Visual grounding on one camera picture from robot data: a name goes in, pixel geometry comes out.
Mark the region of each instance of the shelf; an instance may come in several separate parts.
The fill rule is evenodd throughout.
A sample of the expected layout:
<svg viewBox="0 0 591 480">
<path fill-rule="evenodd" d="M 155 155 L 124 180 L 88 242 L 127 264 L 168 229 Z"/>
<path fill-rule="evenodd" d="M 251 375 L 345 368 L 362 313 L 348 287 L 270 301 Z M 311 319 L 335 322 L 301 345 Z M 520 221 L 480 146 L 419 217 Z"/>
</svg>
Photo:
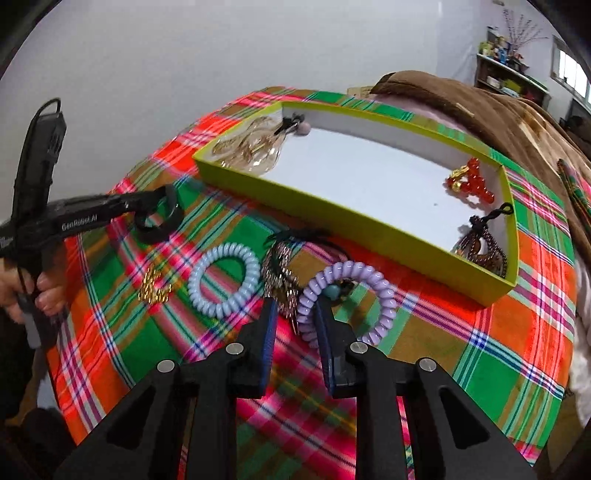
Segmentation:
<svg viewBox="0 0 591 480">
<path fill-rule="evenodd" d="M 545 95 L 549 95 L 549 94 L 550 94 L 550 92 L 549 92 L 549 91 L 548 91 L 546 88 L 542 87 L 542 86 L 541 86 L 539 83 L 536 83 L 536 82 L 534 82 L 533 80 L 530 80 L 530 79 L 529 79 L 528 77 L 526 77 L 525 75 L 523 75 L 523 74 L 521 74 L 521 73 L 519 73 L 519 72 L 516 72 L 515 70 L 513 70 L 513 69 L 512 69 L 512 68 L 510 68 L 510 67 L 508 67 L 507 65 L 503 65 L 501 62 L 499 62 L 499 61 L 496 61 L 496 60 L 494 60 L 494 59 L 490 59 L 489 57 L 485 57 L 484 55 L 482 55 L 482 54 L 480 54 L 480 53 L 477 53 L 477 54 L 476 54 L 476 56 L 478 56 L 478 57 L 482 58 L 482 60 L 485 60 L 485 61 L 487 61 L 487 62 L 489 62 L 489 63 L 492 63 L 493 65 L 495 65 L 495 66 L 497 66 L 497 67 L 499 67 L 499 68 L 502 68 L 502 69 L 505 69 L 505 70 L 507 70 L 508 72 L 511 72 L 513 75 L 515 75 L 516 77 L 520 78 L 520 79 L 521 79 L 521 80 L 523 80 L 524 82 L 527 82 L 527 83 L 528 83 L 529 85 L 531 85 L 532 87 L 535 87 L 535 88 L 537 88 L 537 89 L 538 89 L 540 92 L 544 92 L 544 94 L 545 94 Z"/>
<path fill-rule="evenodd" d="M 495 86 L 492 86 L 490 83 L 485 82 L 484 80 L 480 80 L 478 79 L 478 83 L 481 83 L 482 85 L 485 85 L 486 87 L 490 88 L 491 90 L 496 91 L 497 93 L 500 93 L 501 95 L 507 95 L 507 96 L 511 96 L 505 92 L 503 92 L 503 90 L 501 90 L 500 88 L 497 88 Z"/>
</svg>

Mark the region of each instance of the metal screw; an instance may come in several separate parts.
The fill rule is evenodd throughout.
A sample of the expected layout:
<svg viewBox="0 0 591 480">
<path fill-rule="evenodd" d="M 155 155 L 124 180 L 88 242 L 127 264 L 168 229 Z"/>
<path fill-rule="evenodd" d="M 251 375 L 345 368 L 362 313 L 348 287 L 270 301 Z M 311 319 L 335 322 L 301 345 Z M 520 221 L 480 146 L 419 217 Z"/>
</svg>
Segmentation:
<svg viewBox="0 0 591 480">
<path fill-rule="evenodd" d="M 432 358 L 421 358 L 421 361 L 418 363 L 418 366 L 420 366 L 426 372 L 432 372 L 437 368 L 437 364 L 435 363 L 435 360 L 433 360 Z"/>
<path fill-rule="evenodd" d="M 230 355 L 240 355 L 243 351 L 243 344 L 237 342 L 230 343 L 230 345 L 226 347 L 226 352 L 228 352 Z"/>
<path fill-rule="evenodd" d="M 368 346 L 367 343 L 363 343 L 363 342 L 353 342 L 351 343 L 351 346 L 349 347 L 351 348 L 351 351 L 353 353 L 365 353 L 368 351 Z"/>
<path fill-rule="evenodd" d="M 172 360 L 162 360 L 158 363 L 158 371 L 167 374 L 174 370 L 174 362 Z"/>
</svg>

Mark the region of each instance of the plaid tablecloth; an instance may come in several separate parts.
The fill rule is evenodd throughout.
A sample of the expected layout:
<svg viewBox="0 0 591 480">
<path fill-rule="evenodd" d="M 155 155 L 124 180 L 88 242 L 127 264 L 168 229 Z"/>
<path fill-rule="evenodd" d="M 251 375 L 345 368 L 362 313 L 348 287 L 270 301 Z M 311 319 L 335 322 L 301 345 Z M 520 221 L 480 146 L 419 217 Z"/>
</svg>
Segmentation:
<svg viewBox="0 0 591 480">
<path fill-rule="evenodd" d="M 186 282 L 191 266 L 222 242 L 249 245 L 262 259 L 267 235 L 298 225 L 279 212 L 212 189 L 199 180 L 194 151 L 257 109 L 281 99 L 326 102 L 365 109 L 420 124 L 473 148 L 478 140 L 431 120 L 380 103 L 338 93 L 271 87 L 206 115 L 139 163 L 117 192 L 153 189 L 174 182 L 186 208 L 181 229 L 168 243 L 140 244 L 130 218 L 67 243 L 71 315 L 49 353 L 60 408 L 77 442 L 123 395 L 165 358 L 193 362 L 236 338 L 255 320 L 259 295 L 243 311 L 219 321 L 190 306 Z M 380 349 L 392 358 L 437 360 L 533 463 L 545 444 L 564 394 L 571 360 L 574 315 L 573 248 L 556 196 L 497 152 L 515 198 L 519 236 L 519 282 L 483 309 L 424 276 L 341 241 L 355 260 L 374 265 L 396 286 L 400 309 Z M 294 253 L 302 279 L 331 262 L 305 245 Z M 147 268 L 161 269 L 175 293 L 166 304 L 147 307 L 137 291 Z M 203 283 L 221 300 L 242 281 L 234 260 L 216 263 Z M 336 311 L 338 319 L 367 331 L 379 304 L 362 286 Z M 280 320 L 268 395 L 238 403 L 239 478 L 352 479 L 355 471 L 355 401 L 327 396 L 319 359 Z"/>
</svg>

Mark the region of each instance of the turquoise bead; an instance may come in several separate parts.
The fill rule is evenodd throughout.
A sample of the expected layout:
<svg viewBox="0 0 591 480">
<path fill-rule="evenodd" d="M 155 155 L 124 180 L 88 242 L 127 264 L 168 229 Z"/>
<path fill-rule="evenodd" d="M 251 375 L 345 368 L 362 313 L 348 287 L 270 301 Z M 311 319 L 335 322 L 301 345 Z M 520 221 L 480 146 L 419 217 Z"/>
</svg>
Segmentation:
<svg viewBox="0 0 591 480">
<path fill-rule="evenodd" d="M 322 293 L 325 297 L 328 297 L 332 301 L 336 301 L 340 298 L 340 287 L 338 285 L 328 285 Z"/>
</svg>

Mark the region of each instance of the purple spiral hair tie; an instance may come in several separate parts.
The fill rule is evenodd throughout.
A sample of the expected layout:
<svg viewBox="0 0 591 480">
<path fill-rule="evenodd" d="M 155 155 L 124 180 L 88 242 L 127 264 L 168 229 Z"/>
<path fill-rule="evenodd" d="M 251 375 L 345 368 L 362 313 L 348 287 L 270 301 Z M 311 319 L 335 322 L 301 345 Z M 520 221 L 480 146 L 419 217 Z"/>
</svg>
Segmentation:
<svg viewBox="0 0 591 480">
<path fill-rule="evenodd" d="M 358 339 L 368 345 L 377 346 L 394 324 L 394 309 L 398 306 L 394 300 L 394 288 L 384 275 L 371 265 L 351 260 L 337 262 L 319 271 L 304 288 L 298 300 L 296 318 L 302 339 L 308 342 L 311 348 L 318 348 L 318 336 L 311 318 L 312 307 L 322 290 L 341 279 L 364 282 L 377 296 L 381 305 L 378 324 Z"/>
</svg>

